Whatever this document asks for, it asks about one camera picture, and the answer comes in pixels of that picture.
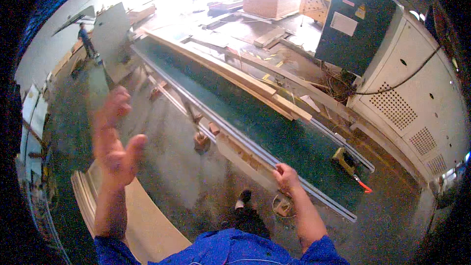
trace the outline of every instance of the factory floor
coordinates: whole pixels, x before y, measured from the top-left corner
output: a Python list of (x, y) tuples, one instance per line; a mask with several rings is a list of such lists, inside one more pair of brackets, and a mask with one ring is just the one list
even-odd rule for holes
[[(248, 188), (272, 239), (299, 257), (294, 220), (273, 213), (275, 195), (232, 165), (215, 145), (198, 155), (193, 150), (195, 129), (190, 120), (164, 96), (151, 102), (148, 95), (153, 86), (143, 74), (136, 69), (120, 82), (130, 91), (133, 111), (118, 128), (124, 144), (135, 134), (148, 135), (137, 177), (164, 215), (194, 241), (199, 233), (227, 225), (236, 198)], [(95, 253), (74, 201), (70, 176), (74, 170), (85, 171), (93, 160), (91, 112), (114, 86), (103, 67), (88, 63), (74, 78), (58, 78), (56, 99), (50, 105), (51, 118), (45, 130), (52, 137), (57, 182), (57, 204), (51, 214), (73, 263), (93, 260)], [(356, 207), (356, 223), (317, 206), (339, 254), (351, 264), (405, 263), (418, 247), (432, 213), (432, 193), (409, 184), (398, 168), (387, 165), (381, 157), (385, 156), (368, 158), (376, 167), (370, 181), (373, 192)]]

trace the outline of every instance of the perforated vent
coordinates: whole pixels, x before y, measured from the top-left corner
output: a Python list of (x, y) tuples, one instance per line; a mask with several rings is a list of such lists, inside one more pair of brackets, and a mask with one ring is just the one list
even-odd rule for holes
[(412, 136), (409, 141), (414, 145), (415, 149), (421, 156), (425, 155), (437, 146), (435, 139), (433, 139), (433, 136), (430, 134), (427, 127), (422, 128), (422, 130)]
[(442, 174), (443, 171), (446, 170), (446, 164), (445, 160), (443, 159), (443, 156), (436, 156), (434, 159), (427, 163), (427, 167), (429, 167), (433, 176)]
[[(389, 88), (389, 84), (385, 82), (381, 85), (379, 91)], [(370, 102), (385, 114), (401, 131), (417, 118), (417, 114), (414, 110), (394, 89), (373, 95)]]

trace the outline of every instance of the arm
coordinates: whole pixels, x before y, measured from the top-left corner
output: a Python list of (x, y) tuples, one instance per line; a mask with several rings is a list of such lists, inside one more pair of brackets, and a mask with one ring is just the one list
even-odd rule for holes
[(97, 112), (93, 151), (102, 171), (102, 186), (97, 199), (95, 235), (124, 238), (127, 225), (124, 187), (131, 183), (137, 172), (137, 162), (142, 155), (145, 135), (133, 137), (126, 149), (115, 129), (119, 117), (130, 110), (130, 95), (122, 86), (111, 91), (105, 105)]
[(277, 164), (276, 167), (277, 170), (273, 170), (273, 174), (281, 191), (291, 194), (294, 201), (298, 238), (305, 253), (313, 242), (327, 234), (326, 226), (302, 188), (296, 171), (286, 164)]

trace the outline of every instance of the hand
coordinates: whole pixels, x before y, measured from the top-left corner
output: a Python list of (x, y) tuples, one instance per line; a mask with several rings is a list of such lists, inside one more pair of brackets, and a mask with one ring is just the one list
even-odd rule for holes
[(273, 170), (273, 175), (283, 193), (290, 193), (293, 188), (301, 187), (296, 170), (284, 163), (275, 166), (276, 170)]
[(95, 116), (93, 151), (102, 168), (102, 184), (109, 190), (120, 190), (131, 183), (147, 142), (145, 135), (136, 135), (125, 149), (119, 140), (116, 122), (131, 111), (130, 98), (126, 88), (118, 86)]

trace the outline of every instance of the metal rail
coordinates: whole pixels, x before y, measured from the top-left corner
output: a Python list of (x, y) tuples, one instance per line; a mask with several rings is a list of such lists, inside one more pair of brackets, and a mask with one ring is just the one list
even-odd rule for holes
[[(275, 169), (275, 164), (281, 163), (277, 158), (273, 155), (268, 153), (264, 150), (260, 145), (253, 142), (251, 139), (246, 137), (243, 133), (239, 130), (235, 129), (231, 124), (229, 124), (226, 120), (222, 119), (221, 116), (216, 114), (212, 109), (208, 108), (205, 104), (199, 101), (196, 97), (194, 97), (189, 91), (183, 88), (178, 82), (176, 82), (171, 76), (169, 76), (165, 71), (160, 69), (154, 62), (152, 62), (145, 53), (141, 52), (135, 45), (131, 45), (131, 49), (149, 66), (151, 67), (157, 74), (159, 74), (168, 84), (170, 84), (176, 92), (185, 100), (191, 102), (197, 109), (199, 109), (207, 118), (214, 121), (219, 127), (224, 129), (228, 134), (232, 137), (237, 139), (240, 143), (242, 143), (245, 147), (249, 150), (253, 151), (257, 156), (259, 156), (262, 160), (267, 162), (271, 167)], [(299, 177), (301, 181), (301, 185), (303, 188), (308, 192), (308, 194), (315, 197), (317, 200), (321, 201), (321, 203), (325, 204), (326, 206), (330, 207), (340, 215), (344, 216), (346, 219), (352, 222), (356, 222), (356, 215), (350, 212), (348, 209), (328, 197), (326, 194), (321, 192), (319, 189), (311, 185), (302, 177)]]

